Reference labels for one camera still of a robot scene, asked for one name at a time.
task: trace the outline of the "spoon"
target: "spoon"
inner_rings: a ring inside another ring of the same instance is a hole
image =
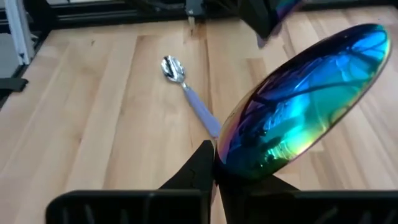
[[[175,57],[165,56],[161,66],[163,74],[171,82],[181,84],[185,96],[202,121],[203,125],[205,125],[205,128],[211,137],[218,138],[221,125],[218,120],[210,113],[199,96],[187,84],[185,84],[185,69],[182,67],[181,63]]]
[[[390,52],[385,27],[361,24],[281,65],[224,122],[216,157],[228,177],[219,178],[260,182],[296,160],[370,89]]]

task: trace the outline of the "iridescent spoon bowl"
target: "iridescent spoon bowl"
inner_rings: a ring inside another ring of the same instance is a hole
[[[309,150],[382,71],[391,40],[363,24],[321,40],[272,72],[235,107],[217,145],[219,168],[260,181]]]

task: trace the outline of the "black metal frame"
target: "black metal frame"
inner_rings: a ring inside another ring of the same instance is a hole
[[[165,0],[165,2],[168,2],[168,8],[172,10],[152,12],[139,10],[140,7],[134,4],[133,0],[126,0],[126,2],[112,0],[57,4],[53,6],[49,5],[47,0],[24,0],[24,4],[26,11],[30,15],[30,30],[40,33],[39,39],[35,43],[35,51],[37,52],[49,32],[54,29],[184,20],[188,17],[186,6],[198,7],[198,4],[189,4],[192,1],[198,0]],[[398,1],[357,0],[350,2],[310,3],[305,4],[300,10],[317,11],[383,5],[395,5],[398,7]],[[206,2],[199,11],[199,14],[196,13],[193,15],[197,20],[234,17],[232,13],[216,3]],[[4,9],[0,9],[0,33],[9,33],[8,21]],[[13,77],[23,76],[26,67],[26,65],[19,66]],[[0,91],[0,108],[10,93],[10,91]]]

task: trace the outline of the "lavender spoon handle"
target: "lavender spoon handle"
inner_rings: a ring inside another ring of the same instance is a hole
[[[183,86],[183,89],[185,96],[188,98],[188,101],[202,121],[203,125],[205,125],[205,128],[211,137],[218,138],[221,131],[221,125],[218,120],[210,113],[206,105],[189,86],[185,85]]]

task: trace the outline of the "wood grain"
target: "wood grain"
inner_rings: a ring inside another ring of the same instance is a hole
[[[391,7],[295,13],[264,50],[236,19],[191,35],[187,21],[53,31],[0,112],[0,223],[44,222],[73,189],[156,189],[209,139],[182,89],[160,71],[179,58],[187,83],[223,122],[255,84],[315,42],[355,24],[389,25]],[[398,50],[371,91],[276,176],[302,190],[398,187]],[[225,223],[218,195],[212,223]]]

